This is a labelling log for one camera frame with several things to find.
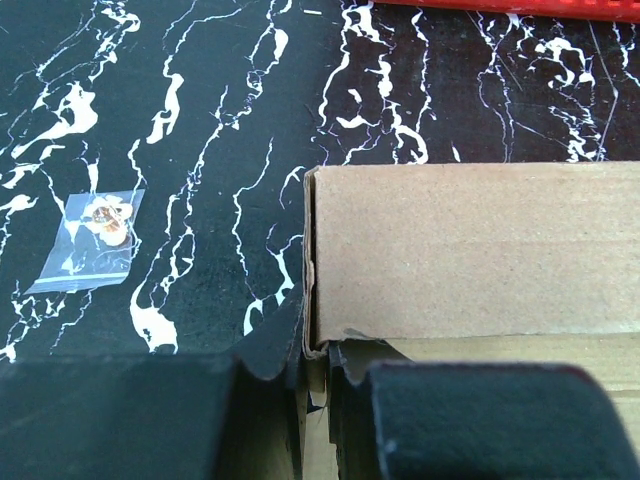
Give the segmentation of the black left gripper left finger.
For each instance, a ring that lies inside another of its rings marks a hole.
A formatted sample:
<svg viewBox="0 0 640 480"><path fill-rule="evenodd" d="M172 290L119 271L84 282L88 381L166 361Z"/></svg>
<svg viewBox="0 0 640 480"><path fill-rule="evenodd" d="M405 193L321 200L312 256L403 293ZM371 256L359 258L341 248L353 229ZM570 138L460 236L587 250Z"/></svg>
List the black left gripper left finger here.
<svg viewBox="0 0 640 480"><path fill-rule="evenodd" d="M306 397L295 286L217 354L1 367L5 479L298 479Z"/></svg>

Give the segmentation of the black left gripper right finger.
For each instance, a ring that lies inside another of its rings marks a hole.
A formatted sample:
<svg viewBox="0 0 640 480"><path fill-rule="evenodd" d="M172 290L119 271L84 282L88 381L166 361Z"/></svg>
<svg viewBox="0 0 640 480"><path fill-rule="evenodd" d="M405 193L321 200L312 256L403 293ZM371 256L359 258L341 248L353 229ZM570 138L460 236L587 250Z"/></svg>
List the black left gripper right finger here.
<svg viewBox="0 0 640 480"><path fill-rule="evenodd" d="M415 362L333 344L329 438L343 479L635 479L613 402L565 363Z"/></svg>

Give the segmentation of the brown cardboard box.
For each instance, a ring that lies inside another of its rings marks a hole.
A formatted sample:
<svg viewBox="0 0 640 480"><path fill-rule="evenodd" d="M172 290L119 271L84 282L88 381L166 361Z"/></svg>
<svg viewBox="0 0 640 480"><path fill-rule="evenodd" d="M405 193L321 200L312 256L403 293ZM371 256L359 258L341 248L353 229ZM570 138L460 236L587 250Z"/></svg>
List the brown cardboard box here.
<svg viewBox="0 0 640 480"><path fill-rule="evenodd" d="M307 173L304 352L565 363L605 390L639 463L635 162L322 166Z"/></svg>

